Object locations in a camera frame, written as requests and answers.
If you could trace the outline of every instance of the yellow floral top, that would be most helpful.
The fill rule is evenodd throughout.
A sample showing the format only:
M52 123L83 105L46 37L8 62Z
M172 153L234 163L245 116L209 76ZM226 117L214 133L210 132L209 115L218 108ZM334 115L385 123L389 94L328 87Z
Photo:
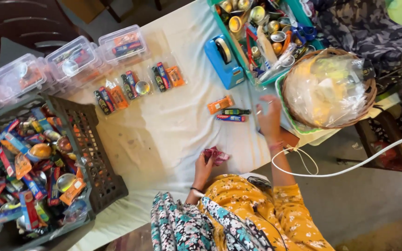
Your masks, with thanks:
M274 187L273 191L260 190L245 178L232 174L217 176L212 182L205 195L239 218L252 220L275 250L285 250L285 245L289 251L334 250L314 225L297 184ZM212 219L201 203L198 207ZM222 226L212 221L218 251L227 251Z

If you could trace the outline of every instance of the small green bottle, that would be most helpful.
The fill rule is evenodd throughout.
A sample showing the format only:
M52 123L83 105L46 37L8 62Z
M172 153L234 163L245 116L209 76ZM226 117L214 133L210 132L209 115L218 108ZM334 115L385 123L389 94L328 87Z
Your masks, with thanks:
M243 115L243 114L250 114L251 110L242 110L242 109L223 109L221 110L223 115Z

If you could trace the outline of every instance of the bracelet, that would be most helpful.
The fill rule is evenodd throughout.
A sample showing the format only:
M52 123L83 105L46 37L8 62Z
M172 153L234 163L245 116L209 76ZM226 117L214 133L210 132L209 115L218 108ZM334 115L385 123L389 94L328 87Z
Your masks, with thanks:
M279 141L273 145L268 145L269 151L279 150L280 148L283 150L283 141Z
M200 193L203 193L201 190L199 190L198 188L194 188L194 187L190 187L190 190L196 190L196 191L198 191L198 192L200 192Z

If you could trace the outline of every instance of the blue tape dispenser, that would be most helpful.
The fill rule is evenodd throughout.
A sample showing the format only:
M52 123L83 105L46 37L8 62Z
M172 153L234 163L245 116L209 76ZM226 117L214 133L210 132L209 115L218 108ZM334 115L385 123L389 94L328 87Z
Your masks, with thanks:
M243 68L238 66L237 60L229 48L229 43L223 34L208 40L204 45L204 51L226 90L230 90L244 81Z

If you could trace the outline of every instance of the pink cloth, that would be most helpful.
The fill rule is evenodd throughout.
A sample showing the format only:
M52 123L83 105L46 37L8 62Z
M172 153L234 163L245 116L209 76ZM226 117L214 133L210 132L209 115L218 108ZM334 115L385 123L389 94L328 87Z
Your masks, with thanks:
M207 164L209 161L209 158L212 156L214 159L214 165L219 166L223 162L227 161L231 156L228 154L225 154L223 152L218 151L217 147L214 146L212 148L204 149L204 161Z

